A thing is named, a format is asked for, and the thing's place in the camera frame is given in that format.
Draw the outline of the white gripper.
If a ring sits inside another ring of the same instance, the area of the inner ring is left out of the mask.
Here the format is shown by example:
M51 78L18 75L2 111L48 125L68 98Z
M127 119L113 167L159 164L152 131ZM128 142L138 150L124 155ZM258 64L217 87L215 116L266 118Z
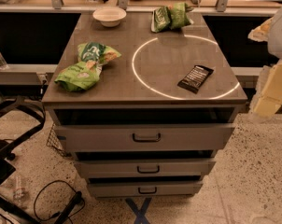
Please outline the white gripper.
M256 93L252 98L252 113L271 117L282 106L282 60L274 66L264 66L260 72Z

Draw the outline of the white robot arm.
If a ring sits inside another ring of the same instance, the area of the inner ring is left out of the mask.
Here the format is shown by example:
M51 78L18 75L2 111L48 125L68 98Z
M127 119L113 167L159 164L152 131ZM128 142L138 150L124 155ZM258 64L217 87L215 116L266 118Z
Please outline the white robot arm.
M274 66L262 68L256 94L250 103L252 114L268 119L282 106L282 7L272 18L252 30L248 38L266 41L268 52L279 59Z

